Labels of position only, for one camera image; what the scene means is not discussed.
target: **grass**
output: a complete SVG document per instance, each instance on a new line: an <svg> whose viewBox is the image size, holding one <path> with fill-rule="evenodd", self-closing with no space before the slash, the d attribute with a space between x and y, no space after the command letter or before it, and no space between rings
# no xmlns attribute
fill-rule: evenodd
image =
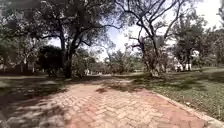
<svg viewBox="0 0 224 128"><path fill-rule="evenodd" d="M143 74L125 78L132 80L134 89L141 85L224 121L224 69L169 73L161 79Z"/></svg>

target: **brick pathway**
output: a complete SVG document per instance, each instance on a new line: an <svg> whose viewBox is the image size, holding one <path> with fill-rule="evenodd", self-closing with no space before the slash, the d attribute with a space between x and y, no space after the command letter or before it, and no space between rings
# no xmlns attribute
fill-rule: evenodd
<svg viewBox="0 0 224 128"><path fill-rule="evenodd" d="M150 91L122 92L96 84L8 106L11 128L204 128L206 122Z"/></svg>

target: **curb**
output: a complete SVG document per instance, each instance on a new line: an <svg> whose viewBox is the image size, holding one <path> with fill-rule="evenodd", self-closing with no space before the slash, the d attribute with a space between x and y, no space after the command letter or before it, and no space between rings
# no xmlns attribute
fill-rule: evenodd
<svg viewBox="0 0 224 128"><path fill-rule="evenodd" d="M165 97L163 95L160 95L160 94L158 94L156 92L153 92L153 93L156 96L158 96L158 97L160 97L160 98L168 101L169 103L173 104L174 106L177 106L178 108L180 108L182 110L185 110L185 111L187 111L187 112L189 112L189 113L197 116L200 119L205 120L208 123L205 128L224 128L224 122L221 122L221 121L219 121L219 120L217 120L215 118L212 118L212 117L210 117L208 115L205 115L205 114L203 114L201 112L198 112L195 109L192 109L192 108L190 108L188 106L185 106L183 104L180 104L180 103L178 103L178 102L176 102L176 101L174 101L174 100L172 100L172 99L170 99L168 97Z"/></svg>

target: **distant tree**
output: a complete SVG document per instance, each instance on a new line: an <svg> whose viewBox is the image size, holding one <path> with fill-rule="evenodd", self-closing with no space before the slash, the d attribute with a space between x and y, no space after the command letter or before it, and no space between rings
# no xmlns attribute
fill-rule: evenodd
<svg viewBox="0 0 224 128"><path fill-rule="evenodd" d="M55 46L43 46L40 48L38 53L37 64L40 66L40 69L44 69L49 77L56 76L60 68L62 68L61 63L61 49Z"/></svg>
<svg viewBox="0 0 224 128"><path fill-rule="evenodd" d="M193 5L193 0L115 0L118 8L122 11L121 20L125 21L128 25L137 25L140 28L137 37L130 37L130 39L137 40L137 44L133 45L141 49L143 57L149 56L146 53L146 47L152 44L152 53L154 57L154 64L148 71L151 74L158 75L160 72L160 49L159 43L165 42L170 35L170 30L178 18L186 13L188 10L185 5ZM172 12L174 17L171 21L166 21L165 17L168 12Z"/></svg>
<svg viewBox="0 0 224 128"><path fill-rule="evenodd" d="M174 47L174 55L185 67L190 64L194 50L199 52L199 56L205 54L204 26L206 21L196 14L196 11L182 15L174 25L173 33L177 44Z"/></svg>

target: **white sky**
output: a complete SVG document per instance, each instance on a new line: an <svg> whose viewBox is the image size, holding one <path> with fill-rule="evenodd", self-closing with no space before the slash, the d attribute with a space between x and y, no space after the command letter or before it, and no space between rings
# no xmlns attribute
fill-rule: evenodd
<svg viewBox="0 0 224 128"><path fill-rule="evenodd" d="M204 0L196 6L197 14L203 15L204 19L208 22L207 28L217 26L220 27L220 17L217 15L218 9L220 7L220 0ZM121 49L124 50L124 44L129 43L132 44L133 40L129 40L127 35L129 31L132 31L133 35L138 35L139 28L137 26L127 28L125 30L116 30L110 29L108 34L111 40L116 44L115 50ZM60 42L58 40L51 40L50 44L56 45L60 47ZM107 55L106 53L102 53L100 55L100 60L103 60Z"/></svg>

